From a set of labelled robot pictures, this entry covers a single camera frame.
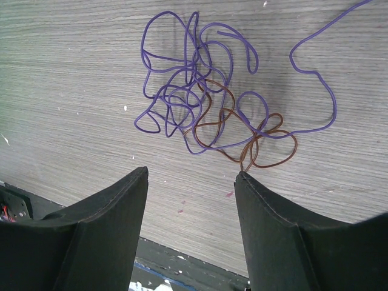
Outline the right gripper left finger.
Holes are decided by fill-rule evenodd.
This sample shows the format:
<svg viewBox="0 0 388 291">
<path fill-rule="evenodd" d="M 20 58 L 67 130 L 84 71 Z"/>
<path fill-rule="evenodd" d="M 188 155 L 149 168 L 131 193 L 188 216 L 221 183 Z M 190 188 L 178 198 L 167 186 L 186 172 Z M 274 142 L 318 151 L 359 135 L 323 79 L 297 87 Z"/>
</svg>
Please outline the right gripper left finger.
<svg viewBox="0 0 388 291">
<path fill-rule="evenodd" d="M 149 171 L 41 219 L 1 223 L 2 290 L 127 290 Z"/>
</svg>

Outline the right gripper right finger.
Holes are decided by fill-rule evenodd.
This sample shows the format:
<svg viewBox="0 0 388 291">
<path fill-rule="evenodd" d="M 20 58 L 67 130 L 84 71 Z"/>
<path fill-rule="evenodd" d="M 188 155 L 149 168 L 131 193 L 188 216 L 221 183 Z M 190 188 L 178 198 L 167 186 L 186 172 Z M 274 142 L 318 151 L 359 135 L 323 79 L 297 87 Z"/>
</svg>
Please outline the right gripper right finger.
<svg viewBox="0 0 388 291">
<path fill-rule="evenodd" d="M 358 223 L 308 210 L 246 172 L 235 198 L 252 290 L 386 290 L 387 214 Z"/>
</svg>

